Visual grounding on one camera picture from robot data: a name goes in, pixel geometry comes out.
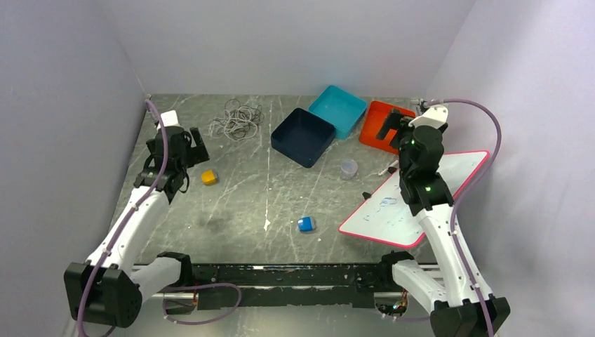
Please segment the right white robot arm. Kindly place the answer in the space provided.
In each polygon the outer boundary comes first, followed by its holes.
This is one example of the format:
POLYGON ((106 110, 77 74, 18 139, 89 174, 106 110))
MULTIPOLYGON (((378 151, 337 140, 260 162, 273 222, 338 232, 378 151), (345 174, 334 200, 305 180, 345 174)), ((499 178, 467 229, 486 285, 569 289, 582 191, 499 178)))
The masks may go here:
POLYGON ((393 109, 376 137, 396 132, 390 145, 399 152, 399 190, 420 225, 443 275, 439 284, 411 257, 400 257, 379 271, 388 290, 400 286, 427 312, 435 336, 494 336, 510 313, 477 268, 455 214, 456 203, 439 173, 448 112, 428 110, 409 117, 393 109))

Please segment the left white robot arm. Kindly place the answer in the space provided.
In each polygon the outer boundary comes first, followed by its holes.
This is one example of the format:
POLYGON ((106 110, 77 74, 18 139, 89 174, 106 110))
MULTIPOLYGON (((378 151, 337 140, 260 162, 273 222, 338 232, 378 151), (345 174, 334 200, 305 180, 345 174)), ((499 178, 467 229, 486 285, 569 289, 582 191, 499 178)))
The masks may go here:
POLYGON ((183 292, 195 283, 187 254, 160 253, 134 271, 135 259, 161 214, 189 187, 188 170, 210 159, 197 128, 167 126, 146 142, 149 156, 130 199, 99 247, 64 273, 70 314, 78 322, 129 327, 142 304, 162 289, 183 292))

